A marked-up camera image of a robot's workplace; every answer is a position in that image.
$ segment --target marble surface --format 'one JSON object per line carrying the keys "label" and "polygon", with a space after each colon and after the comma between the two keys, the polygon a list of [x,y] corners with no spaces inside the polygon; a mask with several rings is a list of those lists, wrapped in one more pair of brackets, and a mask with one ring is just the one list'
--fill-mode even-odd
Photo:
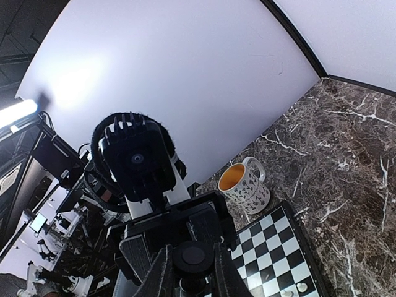
{"label": "marble surface", "polygon": [[[396,296],[395,144],[396,98],[325,79],[230,164],[264,164],[266,210],[291,204],[330,296]],[[259,216],[228,206],[237,229]]]}

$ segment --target white backdrop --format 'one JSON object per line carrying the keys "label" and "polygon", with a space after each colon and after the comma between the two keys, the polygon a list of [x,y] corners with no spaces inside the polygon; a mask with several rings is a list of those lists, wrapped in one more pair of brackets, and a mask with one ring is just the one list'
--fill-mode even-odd
{"label": "white backdrop", "polygon": [[58,134],[75,149],[117,111],[170,130],[203,182],[317,82],[259,0],[72,0],[19,88],[51,97]]}
{"label": "white backdrop", "polygon": [[396,1],[275,2],[329,74],[396,91]]}

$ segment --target white patterned mug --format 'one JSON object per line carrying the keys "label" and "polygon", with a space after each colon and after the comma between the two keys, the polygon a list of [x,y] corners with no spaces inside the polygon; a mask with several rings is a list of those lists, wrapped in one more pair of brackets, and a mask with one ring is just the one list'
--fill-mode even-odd
{"label": "white patterned mug", "polygon": [[[248,168],[251,163],[258,167],[260,177]],[[262,164],[254,157],[247,157],[223,173],[218,181],[218,189],[247,214],[254,215],[263,210],[270,200],[270,191],[264,186],[264,180]]]}

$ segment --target ceiling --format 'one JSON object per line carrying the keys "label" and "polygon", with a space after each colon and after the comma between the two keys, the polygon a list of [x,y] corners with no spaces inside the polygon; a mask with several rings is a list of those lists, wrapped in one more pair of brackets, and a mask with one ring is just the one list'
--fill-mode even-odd
{"label": "ceiling", "polygon": [[0,109],[12,104],[30,61],[68,2],[0,1]]}

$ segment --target black square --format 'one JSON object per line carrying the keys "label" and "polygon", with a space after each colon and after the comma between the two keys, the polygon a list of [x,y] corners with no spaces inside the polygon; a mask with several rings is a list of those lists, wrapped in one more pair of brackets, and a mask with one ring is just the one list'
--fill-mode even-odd
{"label": "black square", "polygon": [[250,227],[250,234],[252,235],[252,237],[260,232],[262,232],[260,222],[255,224],[254,226]]}
{"label": "black square", "polygon": [[265,297],[264,289],[262,286],[258,286],[257,288],[250,290],[250,294],[252,294],[252,296],[254,297]]}
{"label": "black square", "polygon": [[270,256],[271,256],[272,263],[276,263],[276,262],[282,260],[285,257],[285,252],[284,252],[282,246],[279,246],[276,249],[270,251]]}
{"label": "black square", "polygon": [[271,213],[271,217],[272,217],[272,221],[275,223],[277,221],[279,221],[281,218],[283,218],[285,216],[285,213],[283,212],[283,209],[281,207],[279,207],[278,209],[276,209],[276,211],[274,211],[273,213]]}
{"label": "black square", "polygon": [[307,277],[304,280],[301,280],[300,283],[305,283],[308,286],[308,289],[304,293],[298,292],[300,297],[306,296],[316,290],[314,286],[314,282],[312,281],[312,277]]}
{"label": "black square", "polygon": [[259,270],[259,265],[257,264],[257,261],[254,260],[253,262],[250,262],[249,264],[246,264],[246,275],[247,277],[250,277],[251,275],[254,275],[257,273]]}
{"label": "black square", "polygon": [[280,291],[284,290],[285,288],[288,288],[289,286],[291,286],[292,284],[295,283],[290,271],[287,271],[286,273],[277,277],[277,281],[278,281]]}
{"label": "black square", "polygon": [[299,266],[304,262],[304,257],[301,251],[298,249],[295,252],[292,252],[289,256],[287,256],[287,262],[289,262],[290,269]]}
{"label": "black square", "polygon": [[261,281],[262,283],[269,282],[275,278],[275,272],[273,271],[273,266],[269,265],[260,271]]}
{"label": "black square", "polygon": [[264,237],[266,239],[270,239],[275,234],[277,234],[277,230],[275,229],[274,225],[271,225],[267,229],[264,230]]}
{"label": "black square", "polygon": [[242,252],[245,253],[253,249],[253,240],[249,239],[242,244]]}
{"label": "black square", "polygon": [[245,265],[245,261],[243,261],[243,255],[239,256],[238,258],[235,258],[233,260],[233,263],[237,269]]}
{"label": "black square", "polygon": [[268,253],[267,243],[263,242],[262,244],[259,244],[254,248],[254,251],[256,252],[256,257],[260,258],[262,255]]}
{"label": "black square", "polygon": [[244,279],[243,279],[243,282],[245,283],[246,288],[249,288],[248,283],[247,283],[247,282],[248,282],[248,281],[247,281],[247,278],[244,278]]}
{"label": "black square", "polygon": [[287,227],[286,229],[279,232],[279,238],[281,243],[285,243],[292,237],[294,237],[294,234],[290,227]]}

